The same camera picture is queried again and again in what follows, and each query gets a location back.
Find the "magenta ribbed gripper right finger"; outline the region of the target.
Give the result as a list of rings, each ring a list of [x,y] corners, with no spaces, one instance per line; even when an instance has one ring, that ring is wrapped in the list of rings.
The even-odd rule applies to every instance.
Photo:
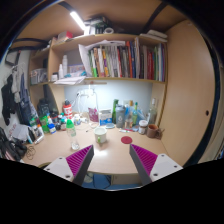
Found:
[[[129,154],[143,186],[182,169],[179,164],[166,154],[156,155],[134,144],[130,145]]]

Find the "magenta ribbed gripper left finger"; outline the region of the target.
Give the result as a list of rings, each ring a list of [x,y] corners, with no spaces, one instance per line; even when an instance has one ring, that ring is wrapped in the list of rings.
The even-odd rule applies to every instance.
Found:
[[[87,146],[68,157],[58,157],[45,171],[81,186],[94,156],[94,146]]]

